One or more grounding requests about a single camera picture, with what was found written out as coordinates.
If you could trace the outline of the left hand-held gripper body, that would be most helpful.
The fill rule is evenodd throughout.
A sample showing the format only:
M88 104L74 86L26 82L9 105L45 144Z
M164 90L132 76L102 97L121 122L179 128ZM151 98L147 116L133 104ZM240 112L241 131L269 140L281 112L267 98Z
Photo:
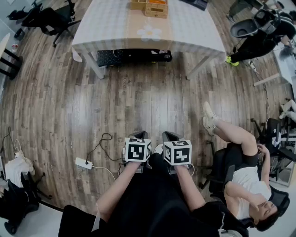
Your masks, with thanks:
M129 162L139 162L137 173L142 173L151 156L151 139L146 131L135 132L124 139L122 161L126 166Z

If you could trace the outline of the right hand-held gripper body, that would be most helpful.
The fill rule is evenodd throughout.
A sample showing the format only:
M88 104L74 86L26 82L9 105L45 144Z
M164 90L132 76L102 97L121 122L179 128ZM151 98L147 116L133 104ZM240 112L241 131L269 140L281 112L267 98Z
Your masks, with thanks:
M175 166L185 165L187 170L193 176L195 168L191 163L192 144L183 136L165 131L162 134L163 140L163 159L168 163L169 175L176 174Z

